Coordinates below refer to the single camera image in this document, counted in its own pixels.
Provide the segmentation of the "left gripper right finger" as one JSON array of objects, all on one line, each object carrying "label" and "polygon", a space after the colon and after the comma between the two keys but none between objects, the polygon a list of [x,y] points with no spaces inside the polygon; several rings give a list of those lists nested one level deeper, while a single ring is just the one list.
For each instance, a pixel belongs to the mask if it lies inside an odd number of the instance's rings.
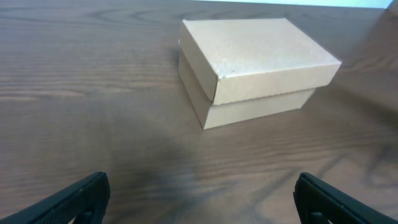
[{"label": "left gripper right finger", "polygon": [[302,224],[397,224],[308,172],[296,181],[294,201]]}]

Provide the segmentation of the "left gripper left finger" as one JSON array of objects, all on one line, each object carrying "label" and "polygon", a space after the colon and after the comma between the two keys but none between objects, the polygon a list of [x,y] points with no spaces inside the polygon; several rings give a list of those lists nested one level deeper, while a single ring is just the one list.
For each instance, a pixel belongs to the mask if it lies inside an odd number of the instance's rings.
[{"label": "left gripper left finger", "polygon": [[1,224],[101,224],[110,195],[106,173],[94,172],[61,191],[1,219]]}]

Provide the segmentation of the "cardboard box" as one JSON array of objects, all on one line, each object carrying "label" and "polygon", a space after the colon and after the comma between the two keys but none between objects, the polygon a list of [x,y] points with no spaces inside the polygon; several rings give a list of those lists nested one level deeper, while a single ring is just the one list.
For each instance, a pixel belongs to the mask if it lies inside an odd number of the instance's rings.
[{"label": "cardboard box", "polygon": [[285,18],[184,20],[179,46],[203,129],[299,109],[341,65]]}]

